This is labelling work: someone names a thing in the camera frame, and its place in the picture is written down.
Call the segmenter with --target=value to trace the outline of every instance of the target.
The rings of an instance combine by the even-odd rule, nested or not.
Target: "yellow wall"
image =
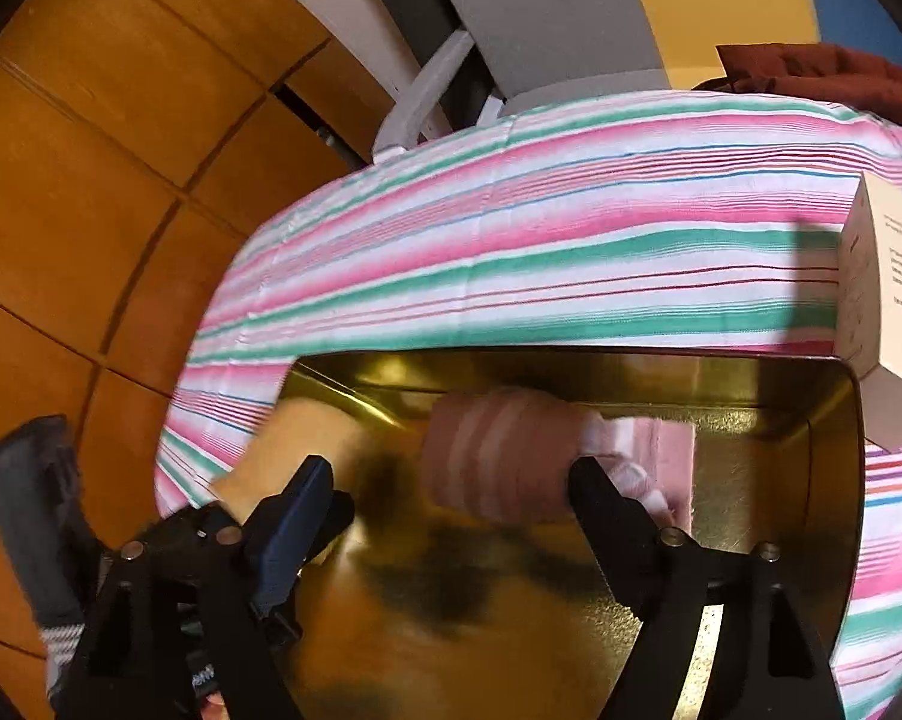
[[[158,432],[230,259],[347,171],[283,83],[368,154],[390,98],[295,0],[27,0],[0,37],[0,436],[66,413],[112,546],[157,516]],[[42,658],[0,545],[0,682],[29,720]]]

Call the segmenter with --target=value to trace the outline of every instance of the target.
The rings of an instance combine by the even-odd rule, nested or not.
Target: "ironing board cover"
[[[833,103],[680,91],[537,108],[329,184],[243,247],[157,452],[160,511],[208,501],[301,355],[595,343],[827,354],[862,170],[902,128]],[[902,685],[902,451],[867,448],[832,665],[849,720]]]

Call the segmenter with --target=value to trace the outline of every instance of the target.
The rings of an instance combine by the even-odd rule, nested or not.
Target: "black clamp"
[[[699,720],[841,720],[816,632],[785,585],[774,544],[748,555],[660,530],[594,458],[575,461],[568,497],[615,599],[642,621],[601,720],[671,720],[706,605],[723,604]]]
[[[243,527],[209,504],[125,544],[68,667],[59,720],[197,720],[212,681],[235,720],[301,717],[270,651],[300,636],[278,607],[353,518],[313,455]]]

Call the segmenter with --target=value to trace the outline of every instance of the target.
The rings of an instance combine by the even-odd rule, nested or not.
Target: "gold metal tray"
[[[693,536],[766,539],[825,647],[843,621],[860,541],[864,439],[833,359],[496,347],[303,358],[282,396],[355,416],[380,446],[357,520],[304,570],[291,692],[310,720],[594,720],[640,623],[608,594],[577,525],[489,525],[425,500],[417,452],[445,391],[533,386],[604,415],[692,421]],[[675,717],[697,716],[721,608],[705,610]]]

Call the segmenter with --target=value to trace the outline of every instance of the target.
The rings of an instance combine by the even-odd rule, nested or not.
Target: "white cardboard box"
[[[902,447],[902,191],[864,173],[838,248],[835,354],[861,382],[865,436]]]

